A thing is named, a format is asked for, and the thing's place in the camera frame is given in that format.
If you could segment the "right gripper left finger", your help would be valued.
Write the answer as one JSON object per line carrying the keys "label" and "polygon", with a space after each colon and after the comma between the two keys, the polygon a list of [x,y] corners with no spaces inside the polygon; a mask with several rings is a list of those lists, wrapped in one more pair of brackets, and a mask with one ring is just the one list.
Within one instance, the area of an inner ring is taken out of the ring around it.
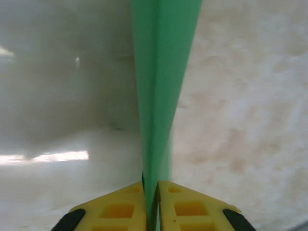
{"label": "right gripper left finger", "polygon": [[73,207],[55,231],[145,231],[147,216],[142,182]]}

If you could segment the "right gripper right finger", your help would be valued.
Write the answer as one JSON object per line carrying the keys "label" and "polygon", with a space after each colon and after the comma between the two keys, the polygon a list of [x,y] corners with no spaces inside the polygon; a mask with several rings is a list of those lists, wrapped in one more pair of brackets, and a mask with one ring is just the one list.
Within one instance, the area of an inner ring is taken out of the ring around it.
{"label": "right gripper right finger", "polygon": [[162,231],[254,231],[240,209],[171,181],[160,180]]}

